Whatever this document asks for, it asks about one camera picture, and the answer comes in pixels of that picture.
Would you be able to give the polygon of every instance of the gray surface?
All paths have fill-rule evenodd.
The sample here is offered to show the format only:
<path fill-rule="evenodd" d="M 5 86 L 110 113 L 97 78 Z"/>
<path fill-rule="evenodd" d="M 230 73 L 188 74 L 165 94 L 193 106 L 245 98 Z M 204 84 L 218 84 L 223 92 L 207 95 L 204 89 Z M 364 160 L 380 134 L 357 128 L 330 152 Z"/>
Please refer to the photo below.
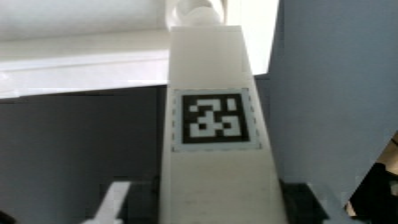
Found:
<path fill-rule="evenodd" d="M 392 0 L 284 0 L 278 18 L 268 122 L 278 175 L 328 188 L 323 200 L 339 205 L 398 128 L 396 10 Z"/>
<path fill-rule="evenodd" d="M 0 104 L 0 210 L 17 223 L 79 223 L 110 182 L 156 175 L 158 91 Z M 122 214 L 145 218 L 152 207 L 150 187 L 131 188 Z"/>

